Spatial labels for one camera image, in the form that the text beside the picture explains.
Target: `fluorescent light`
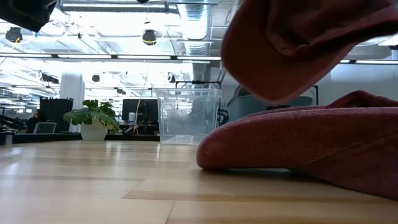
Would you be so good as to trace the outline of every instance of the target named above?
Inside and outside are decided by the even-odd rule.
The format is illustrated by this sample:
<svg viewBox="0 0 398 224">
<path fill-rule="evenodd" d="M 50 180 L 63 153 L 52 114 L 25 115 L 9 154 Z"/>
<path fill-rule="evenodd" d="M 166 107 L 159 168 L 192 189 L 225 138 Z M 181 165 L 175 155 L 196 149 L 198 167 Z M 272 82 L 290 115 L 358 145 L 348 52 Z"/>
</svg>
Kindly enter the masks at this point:
<svg viewBox="0 0 398 224">
<path fill-rule="evenodd" d="M 25 106 L 2 106 L 7 109 L 25 109 Z"/>
<path fill-rule="evenodd" d="M 398 65 L 396 60 L 357 60 L 355 63 L 358 64 L 383 64 L 383 65 Z"/>
<path fill-rule="evenodd" d="M 50 54 L 0 54 L 0 57 L 45 58 L 52 56 Z"/>
<path fill-rule="evenodd" d="M 170 60 L 170 56 L 150 56 L 150 55 L 118 55 L 119 59 L 141 59 L 141 60 Z"/>
<path fill-rule="evenodd" d="M 178 56 L 179 60 L 221 60 L 221 57 L 192 57 L 192 56 Z"/>
<path fill-rule="evenodd" d="M 58 55 L 60 58 L 112 58 L 111 55 L 85 55 L 85 54 L 76 54 L 76 55 Z"/>
<path fill-rule="evenodd" d="M 73 4 L 73 3 L 65 3 L 62 4 L 62 7 L 114 7 L 114 8 L 119 8 L 119 7 L 159 7 L 158 5 L 151 5 L 151 4 Z"/>
<path fill-rule="evenodd" d="M 189 60 L 184 60 L 183 63 L 211 63 L 209 61 L 189 61 Z"/>
</svg>

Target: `office chair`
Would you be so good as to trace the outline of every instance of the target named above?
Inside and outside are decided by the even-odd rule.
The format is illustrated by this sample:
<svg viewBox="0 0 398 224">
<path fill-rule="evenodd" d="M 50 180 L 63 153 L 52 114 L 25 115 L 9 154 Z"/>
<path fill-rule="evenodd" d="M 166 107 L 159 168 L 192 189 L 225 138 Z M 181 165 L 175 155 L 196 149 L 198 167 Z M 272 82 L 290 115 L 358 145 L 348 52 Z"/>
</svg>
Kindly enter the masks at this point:
<svg viewBox="0 0 398 224">
<path fill-rule="evenodd" d="M 54 122 L 38 122 L 33 134 L 53 134 L 56 126 Z"/>
</svg>

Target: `ceiling duct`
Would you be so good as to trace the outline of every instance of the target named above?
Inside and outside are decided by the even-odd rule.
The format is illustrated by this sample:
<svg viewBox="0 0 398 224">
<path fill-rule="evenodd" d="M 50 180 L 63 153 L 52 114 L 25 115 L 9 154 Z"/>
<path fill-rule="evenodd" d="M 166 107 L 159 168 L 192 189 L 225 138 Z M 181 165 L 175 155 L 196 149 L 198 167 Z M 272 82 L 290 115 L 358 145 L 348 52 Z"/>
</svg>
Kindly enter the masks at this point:
<svg viewBox="0 0 398 224">
<path fill-rule="evenodd" d="M 180 4 L 178 5 L 183 22 L 183 37 L 187 40 L 199 40 L 198 42 L 186 42 L 185 50 L 188 55 L 208 55 L 209 44 L 200 42 L 208 38 L 210 9 L 204 4 Z M 210 81 L 210 64 L 193 63 L 193 79 Z"/>
<path fill-rule="evenodd" d="M 176 5 L 148 2 L 141 4 L 136 0 L 130 1 L 92 1 L 92 0 L 60 0 L 62 11 L 71 12 L 157 12 L 178 14 Z"/>
</svg>

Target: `office wall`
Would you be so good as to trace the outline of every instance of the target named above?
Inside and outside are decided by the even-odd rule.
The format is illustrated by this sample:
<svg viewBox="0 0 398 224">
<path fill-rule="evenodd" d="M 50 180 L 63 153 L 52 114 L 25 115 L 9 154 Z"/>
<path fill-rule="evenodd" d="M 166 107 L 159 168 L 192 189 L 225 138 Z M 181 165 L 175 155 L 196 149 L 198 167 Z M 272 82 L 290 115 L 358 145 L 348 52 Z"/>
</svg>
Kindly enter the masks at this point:
<svg viewBox="0 0 398 224">
<path fill-rule="evenodd" d="M 29 119 L 31 117 L 33 117 L 33 114 L 35 113 L 35 110 L 32 110 L 31 113 L 15 113 L 15 112 L 11 112 L 11 111 L 5 111 L 4 115 L 10 118 L 21 118 L 21 119 Z"/>
<path fill-rule="evenodd" d="M 397 72 L 393 65 L 337 65 L 318 83 L 320 104 L 327 105 L 356 90 L 398 100 Z"/>
</svg>

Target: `person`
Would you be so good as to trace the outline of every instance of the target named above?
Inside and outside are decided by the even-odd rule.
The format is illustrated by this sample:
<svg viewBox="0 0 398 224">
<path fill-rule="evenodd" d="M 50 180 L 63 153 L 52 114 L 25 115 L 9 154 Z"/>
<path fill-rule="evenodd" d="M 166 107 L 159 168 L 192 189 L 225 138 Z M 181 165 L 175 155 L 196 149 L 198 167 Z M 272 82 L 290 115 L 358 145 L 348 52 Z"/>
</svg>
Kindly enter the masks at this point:
<svg viewBox="0 0 398 224">
<path fill-rule="evenodd" d="M 35 113 L 33 114 L 33 117 L 29 118 L 26 121 L 26 129 L 23 131 L 23 133 L 33 133 L 35 130 L 36 124 L 38 122 L 46 122 L 47 121 L 47 116 L 45 115 L 45 111 L 41 109 L 37 109 Z"/>
</svg>

